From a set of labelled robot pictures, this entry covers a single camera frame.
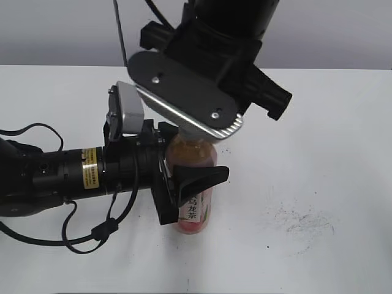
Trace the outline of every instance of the bottle label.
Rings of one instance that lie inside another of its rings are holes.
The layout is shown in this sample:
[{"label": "bottle label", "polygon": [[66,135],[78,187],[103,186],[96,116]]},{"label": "bottle label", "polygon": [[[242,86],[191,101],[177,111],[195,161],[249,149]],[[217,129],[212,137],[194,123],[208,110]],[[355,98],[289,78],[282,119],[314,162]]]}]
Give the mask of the bottle label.
[{"label": "bottle label", "polygon": [[179,219],[200,222],[202,218],[202,193],[191,198],[179,210]]}]

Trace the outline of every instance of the robotic arm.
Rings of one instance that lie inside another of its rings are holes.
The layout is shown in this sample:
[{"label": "robotic arm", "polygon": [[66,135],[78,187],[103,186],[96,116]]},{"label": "robotic arm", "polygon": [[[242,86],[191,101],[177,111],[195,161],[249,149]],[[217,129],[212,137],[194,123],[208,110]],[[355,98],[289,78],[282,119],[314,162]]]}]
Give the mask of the robotic arm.
[{"label": "robotic arm", "polygon": [[43,153],[35,146],[0,138],[2,217],[29,216],[64,203],[76,207],[74,200],[104,194],[114,194],[114,201],[117,193],[133,191],[118,219],[109,212],[107,220],[85,238],[66,238],[69,219],[62,241],[21,236],[2,222],[0,230],[36,245],[73,250],[70,245],[95,239],[101,246],[129,213],[139,188],[151,189],[160,224],[177,222],[179,207],[226,181],[228,168],[177,166],[169,177],[164,154],[178,128],[160,122],[155,129],[152,120],[144,120],[136,93],[182,132],[210,141],[237,132],[251,103],[279,119],[292,95],[254,66],[278,2],[189,1],[176,29],[153,21],[147,24],[140,45],[156,51],[141,51],[129,59],[132,86],[117,82],[110,88],[103,147],[69,151],[61,147]]}]

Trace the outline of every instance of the screw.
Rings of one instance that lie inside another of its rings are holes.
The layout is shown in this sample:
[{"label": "screw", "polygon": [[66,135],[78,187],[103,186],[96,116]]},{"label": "screw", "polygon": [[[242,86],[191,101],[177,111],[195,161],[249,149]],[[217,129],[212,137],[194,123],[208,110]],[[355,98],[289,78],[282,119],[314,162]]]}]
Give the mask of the screw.
[{"label": "screw", "polygon": [[160,80],[159,80],[158,77],[154,77],[151,81],[152,81],[154,84],[159,84],[159,82],[160,82]]},{"label": "screw", "polygon": [[211,117],[212,117],[213,119],[218,119],[218,118],[220,117],[220,115],[218,114],[218,112],[212,112],[212,113],[211,113]]}]

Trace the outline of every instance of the silver metal plate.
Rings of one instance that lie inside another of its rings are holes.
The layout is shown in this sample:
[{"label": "silver metal plate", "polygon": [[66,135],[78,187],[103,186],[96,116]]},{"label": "silver metal plate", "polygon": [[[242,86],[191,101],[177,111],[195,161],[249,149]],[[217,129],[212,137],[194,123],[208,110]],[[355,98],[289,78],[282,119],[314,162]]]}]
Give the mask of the silver metal plate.
[{"label": "silver metal plate", "polygon": [[225,140],[235,134],[243,125],[243,117],[240,114],[237,114],[236,119],[230,127],[226,129],[213,129],[169,104],[167,101],[148,91],[144,87],[136,84],[135,82],[133,83],[140,97],[148,107],[158,112],[160,115],[180,127],[187,134],[190,134],[195,138],[203,138],[208,141]]}]

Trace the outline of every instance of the black cylinder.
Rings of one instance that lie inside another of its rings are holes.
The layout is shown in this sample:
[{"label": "black cylinder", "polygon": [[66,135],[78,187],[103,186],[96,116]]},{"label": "black cylinder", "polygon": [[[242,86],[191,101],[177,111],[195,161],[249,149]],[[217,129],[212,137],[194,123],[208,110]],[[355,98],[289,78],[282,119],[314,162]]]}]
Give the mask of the black cylinder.
[{"label": "black cylinder", "polygon": [[198,19],[231,37],[261,40],[279,0],[197,0]]}]

